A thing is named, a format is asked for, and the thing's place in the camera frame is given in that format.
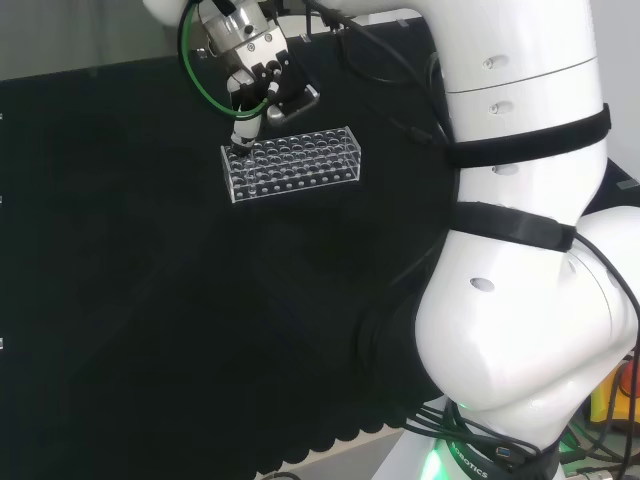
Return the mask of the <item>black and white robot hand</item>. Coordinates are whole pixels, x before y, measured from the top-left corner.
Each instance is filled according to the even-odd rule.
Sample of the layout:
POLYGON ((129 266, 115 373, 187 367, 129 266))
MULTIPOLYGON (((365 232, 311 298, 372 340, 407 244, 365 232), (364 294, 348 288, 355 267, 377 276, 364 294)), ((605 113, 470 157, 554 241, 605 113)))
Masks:
POLYGON ((263 121, 280 127, 316 99, 309 78, 295 58, 281 28, 272 23, 261 33, 225 53, 231 61, 227 90, 236 119, 230 150, 244 157, 256 142, 263 121))

